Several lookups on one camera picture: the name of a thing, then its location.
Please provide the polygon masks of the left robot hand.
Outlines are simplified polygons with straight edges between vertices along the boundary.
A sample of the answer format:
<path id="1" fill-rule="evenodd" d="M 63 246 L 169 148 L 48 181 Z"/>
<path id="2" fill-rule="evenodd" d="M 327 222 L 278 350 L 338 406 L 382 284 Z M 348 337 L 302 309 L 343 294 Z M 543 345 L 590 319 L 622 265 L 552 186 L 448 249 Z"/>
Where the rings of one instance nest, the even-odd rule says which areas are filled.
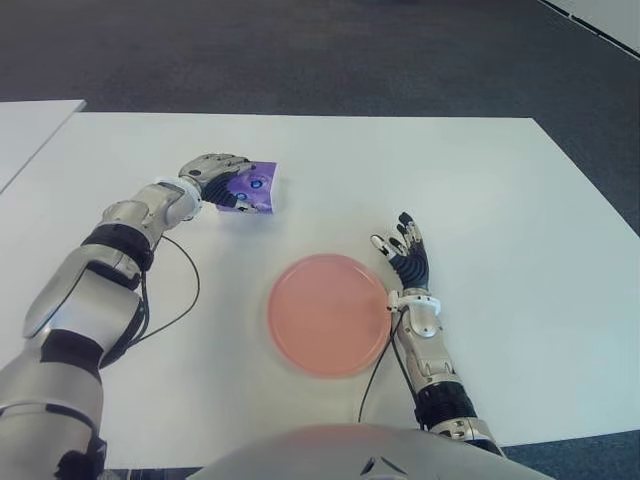
<path id="1" fill-rule="evenodd" d="M 238 199 L 228 189 L 232 179 L 254 169 L 254 163 L 245 157 L 210 153 L 201 155 L 184 165 L 178 177 L 192 183 L 199 190 L 201 199 L 207 203 L 243 213 L 257 213 L 258 210 L 254 205 Z"/>

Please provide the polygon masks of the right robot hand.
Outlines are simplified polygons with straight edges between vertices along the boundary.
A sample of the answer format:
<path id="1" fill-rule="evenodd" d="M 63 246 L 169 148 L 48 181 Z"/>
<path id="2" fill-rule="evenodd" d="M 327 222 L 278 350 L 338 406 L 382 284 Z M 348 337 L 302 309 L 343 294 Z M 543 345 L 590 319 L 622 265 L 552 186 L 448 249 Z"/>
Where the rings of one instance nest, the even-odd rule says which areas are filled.
<path id="1" fill-rule="evenodd" d="M 374 248 L 381 253 L 398 276 L 404 290 L 429 290 L 430 267 L 421 231 L 415 220 L 402 212 L 396 225 L 402 240 L 370 237 Z"/>

